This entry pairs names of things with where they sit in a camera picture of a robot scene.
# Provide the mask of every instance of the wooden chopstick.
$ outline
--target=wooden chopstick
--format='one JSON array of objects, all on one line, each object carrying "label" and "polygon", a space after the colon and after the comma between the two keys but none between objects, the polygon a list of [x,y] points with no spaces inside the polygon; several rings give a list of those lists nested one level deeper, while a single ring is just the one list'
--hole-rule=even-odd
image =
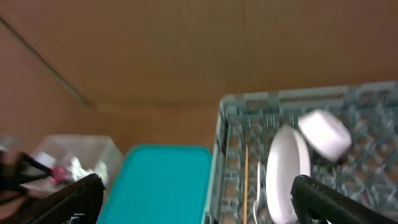
[{"label": "wooden chopstick", "polygon": [[249,176],[249,148],[246,145],[246,160],[244,162],[243,224],[248,224],[248,176]]}]

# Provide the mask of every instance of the turquoise cutting board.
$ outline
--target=turquoise cutting board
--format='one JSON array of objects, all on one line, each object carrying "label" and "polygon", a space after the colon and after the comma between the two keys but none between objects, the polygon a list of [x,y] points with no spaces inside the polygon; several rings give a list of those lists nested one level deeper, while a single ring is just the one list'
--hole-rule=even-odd
[{"label": "turquoise cutting board", "polygon": [[130,151],[98,224],[200,224],[211,154],[199,146],[141,145]]}]

